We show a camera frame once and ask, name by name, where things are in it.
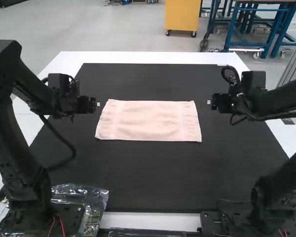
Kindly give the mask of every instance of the pink towel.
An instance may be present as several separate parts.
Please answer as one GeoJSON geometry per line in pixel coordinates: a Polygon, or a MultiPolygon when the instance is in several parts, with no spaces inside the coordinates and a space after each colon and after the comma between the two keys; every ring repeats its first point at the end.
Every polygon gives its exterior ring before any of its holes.
{"type": "Polygon", "coordinates": [[[95,137],[101,140],[202,142],[194,101],[108,100],[95,137]]]}

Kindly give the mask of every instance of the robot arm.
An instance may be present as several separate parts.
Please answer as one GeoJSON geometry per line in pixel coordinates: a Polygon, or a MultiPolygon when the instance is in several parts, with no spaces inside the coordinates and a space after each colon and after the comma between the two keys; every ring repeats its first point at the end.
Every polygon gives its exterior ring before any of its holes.
{"type": "MultiPolygon", "coordinates": [[[[229,83],[229,91],[212,96],[208,102],[212,110],[253,121],[296,117],[296,80],[267,91],[265,72],[243,72],[240,81],[236,70],[227,66],[222,76],[229,83]]],[[[296,153],[280,168],[257,180],[251,202],[251,224],[263,234],[277,231],[296,214],[296,153]]]]}
{"type": "Polygon", "coordinates": [[[80,96],[78,82],[70,81],[68,75],[49,74],[46,86],[24,65],[21,49],[14,40],[0,40],[0,173],[11,212],[0,228],[8,232],[39,228],[54,213],[49,175],[29,150],[14,115],[11,93],[40,117],[88,114],[96,108],[95,98],[80,96]]]}

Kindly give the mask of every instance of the yellow cabinet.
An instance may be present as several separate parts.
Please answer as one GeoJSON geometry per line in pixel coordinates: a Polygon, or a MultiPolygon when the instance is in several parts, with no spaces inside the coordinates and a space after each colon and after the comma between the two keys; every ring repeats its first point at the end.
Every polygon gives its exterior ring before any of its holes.
{"type": "Polygon", "coordinates": [[[197,31],[202,0],[166,0],[165,29],[197,31]]]}

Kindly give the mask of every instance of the black mat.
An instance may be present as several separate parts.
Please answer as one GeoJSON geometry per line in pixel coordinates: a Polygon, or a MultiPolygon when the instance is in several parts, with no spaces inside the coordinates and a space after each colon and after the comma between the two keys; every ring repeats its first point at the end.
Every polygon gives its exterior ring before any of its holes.
{"type": "MultiPolygon", "coordinates": [[[[206,100],[227,92],[215,65],[84,64],[81,94],[96,96],[96,115],[49,119],[77,148],[77,161],[51,174],[55,183],[90,184],[110,190],[107,211],[196,212],[215,209],[218,199],[247,200],[260,175],[287,156],[265,124],[229,125],[229,115],[206,100]],[[94,138],[108,99],[196,103],[202,143],[100,141],[94,138]]],[[[32,151],[45,165],[69,155],[43,127],[32,151]]]]}

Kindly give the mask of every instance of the concrete floor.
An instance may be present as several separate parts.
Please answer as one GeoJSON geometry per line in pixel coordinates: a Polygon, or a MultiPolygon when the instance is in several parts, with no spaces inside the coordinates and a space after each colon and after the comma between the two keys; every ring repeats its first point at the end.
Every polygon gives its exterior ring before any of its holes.
{"type": "MultiPolygon", "coordinates": [[[[30,0],[0,8],[0,39],[19,41],[23,61],[38,74],[61,51],[198,52],[206,32],[208,18],[202,17],[196,38],[185,32],[165,36],[164,4],[104,4],[104,0],[30,0]]],[[[204,0],[203,6],[209,5],[210,0],[204,0]]],[[[223,48],[226,33],[210,35],[209,48],[223,48]]],[[[289,33],[296,37],[296,14],[289,33]]],[[[265,41],[267,34],[249,37],[265,41]]],[[[285,50],[284,60],[253,60],[251,53],[239,56],[251,70],[266,71],[267,88],[273,89],[291,49],[285,50]]]]}

